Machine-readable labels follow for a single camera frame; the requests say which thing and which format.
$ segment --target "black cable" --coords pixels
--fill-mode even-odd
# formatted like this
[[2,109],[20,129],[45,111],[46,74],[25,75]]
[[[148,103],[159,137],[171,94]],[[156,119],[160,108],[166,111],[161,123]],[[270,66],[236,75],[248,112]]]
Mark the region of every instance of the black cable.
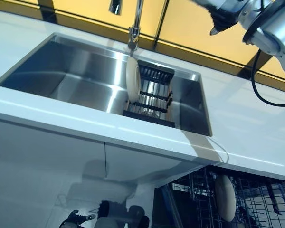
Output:
[[252,66],[252,71],[251,71],[251,84],[252,84],[252,88],[253,88],[253,91],[255,92],[256,96],[261,100],[263,101],[264,103],[268,104],[268,105],[272,105],[272,106],[276,106],[276,107],[285,107],[285,104],[276,104],[276,103],[272,103],[266,99],[264,99],[260,94],[259,92],[257,91],[257,87],[256,87],[256,82],[255,82],[255,74],[256,74],[256,67],[257,67],[257,61],[260,57],[260,54],[261,54],[261,49],[259,49],[257,51],[257,54],[256,54],[256,59],[253,63],[253,66]]

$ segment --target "sink basin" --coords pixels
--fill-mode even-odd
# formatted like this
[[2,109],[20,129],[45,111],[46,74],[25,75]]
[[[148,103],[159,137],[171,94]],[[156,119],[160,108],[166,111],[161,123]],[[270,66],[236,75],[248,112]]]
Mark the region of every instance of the sink basin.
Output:
[[[55,33],[5,73],[0,78],[0,86],[123,115],[129,106],[125,80],[128,57]],[[151,59],[139,59],[150,66],[173,71],[170,119],[173,126],[211,135],[200,74]]]

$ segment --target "faucet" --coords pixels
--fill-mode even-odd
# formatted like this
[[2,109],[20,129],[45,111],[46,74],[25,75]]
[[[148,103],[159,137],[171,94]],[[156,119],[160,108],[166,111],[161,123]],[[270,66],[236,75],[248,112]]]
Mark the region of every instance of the faucet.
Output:
[[[109,11],[116,15],[120,15],[121,5],[122,5],[122,0],[111,0]],[[133,55],[133,52],[137,49],[138,45],[138,38],[141,29],[139,27],[139,24],[141,21],[142,9],[143,9],[143,0],[137,0],[134,24],[131,27],[129,27],[128,47],[131,50],[130,52],[131,56]]]

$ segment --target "wire rack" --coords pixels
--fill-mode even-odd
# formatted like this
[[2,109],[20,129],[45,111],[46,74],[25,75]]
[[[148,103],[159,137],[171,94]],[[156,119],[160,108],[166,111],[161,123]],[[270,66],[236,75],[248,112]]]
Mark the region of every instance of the wire rack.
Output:
[[171,80],[174,72],[143,61],[139,61],[139,71],[139,101],[129,103],[123,115],[174,127],[174,123],[171,122]]
[[[236,194],[236,215],[230,223],[220,217],[216,205],[214,180],[220,174],[228,175]],[[285,228],[285,182],[211,167],[190,174],[188,179],[197,227]]]

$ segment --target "white countertop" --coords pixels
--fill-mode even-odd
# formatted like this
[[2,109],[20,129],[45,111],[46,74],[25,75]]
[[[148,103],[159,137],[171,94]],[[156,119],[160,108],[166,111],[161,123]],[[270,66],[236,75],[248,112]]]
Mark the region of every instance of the white countertop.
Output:
[[[126,49],[117,41],[0,12],[0,77],[53,32]],[[247,80],[142,49],[136,54],[201,73],[212,137],[3,87],[0,119],[285,180],[285,108],[259,101]],[[266,99],[285,103],[284,92],[258,88]]]

